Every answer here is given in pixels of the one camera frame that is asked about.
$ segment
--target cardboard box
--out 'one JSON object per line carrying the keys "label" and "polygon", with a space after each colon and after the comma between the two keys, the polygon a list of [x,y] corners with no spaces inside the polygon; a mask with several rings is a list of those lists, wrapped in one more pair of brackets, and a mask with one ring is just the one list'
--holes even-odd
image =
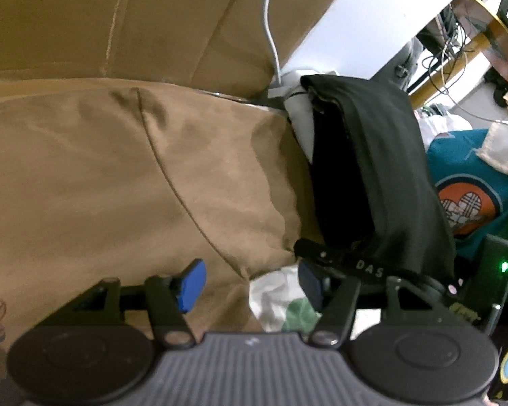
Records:
{"label": "cardboard box", "polygon": [[[127,78],[258,96],[263,0],[0,0],[0,79]],[[282,65],[333,0],[271,0]]]}

